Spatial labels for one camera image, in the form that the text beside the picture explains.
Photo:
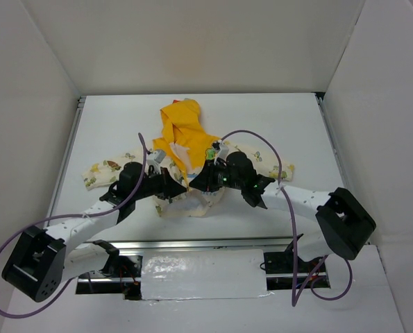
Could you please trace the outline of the yellow hooded printed child jacket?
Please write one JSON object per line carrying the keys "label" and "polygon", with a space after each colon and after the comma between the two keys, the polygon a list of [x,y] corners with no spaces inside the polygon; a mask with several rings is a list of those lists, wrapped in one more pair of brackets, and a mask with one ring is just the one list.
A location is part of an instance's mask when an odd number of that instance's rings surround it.
{"label": "yellow hooded printed child jacket", "polygon": [[[173,101],[171,105],[160,110],[162,136],[147,144],[150,151],[156,148],[166,153],[161,166],[167,168],[170,176],[183,186],[198,175],[205,160],[215,158],[212,143],[219,138],[204,131],[200,115],[201,107],[197,101]],[[286,161],[279,166],[272,152],[228,140],[224,144],[230,153],[245,153],[258,173],[275,179],[281,177],[287,182],[292,181],[295,166]],[[118,157],[93,164],[82,174],[86,190],[111,185],[119,179],[120,171],[126,163],[141,161],[142,149],[136,148]],[[221,200],[224,192],[224,188],[215,193],[188,189],[188,192],[175,198],[159,199],[154,196],[153,200],[155,210],[162,218],[202,217]]]}

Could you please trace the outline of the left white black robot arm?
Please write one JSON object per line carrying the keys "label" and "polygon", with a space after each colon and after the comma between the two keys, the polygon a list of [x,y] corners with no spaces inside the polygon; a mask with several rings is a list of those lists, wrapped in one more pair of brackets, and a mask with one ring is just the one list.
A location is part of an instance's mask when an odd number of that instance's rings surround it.
{"label": "left white black robot arm", "polygon": [[144,170],[142,164],[129,162],[89,209],[45,229],[32,226],[23,231],[1,276],[30,299],[42,302],[63,280],[92,271],[106,277],[119,275],[124,266],[134,264],[111,243],[93,236],[121,223],[138,200],[170,199],[186,191],[168,169]]}

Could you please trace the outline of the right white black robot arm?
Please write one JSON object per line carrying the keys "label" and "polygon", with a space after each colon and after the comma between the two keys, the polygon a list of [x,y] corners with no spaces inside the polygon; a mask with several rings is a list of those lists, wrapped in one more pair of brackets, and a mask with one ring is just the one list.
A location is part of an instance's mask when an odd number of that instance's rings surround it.
{"label": "right white black robot arm", "polygon": [[286,254],[287,266],[293,271],[302,271],[312,260],[331,254],[354,260],[376,229],[376,222],[349,190],[280,186],[274,178],[259,174],[242,152],[231,153],[225,160],[205,161],[189,185],[203,192],[236,189],[251,207],[293,210],[294,216],[317,222],[319,230],[299,237],[297,248]]}

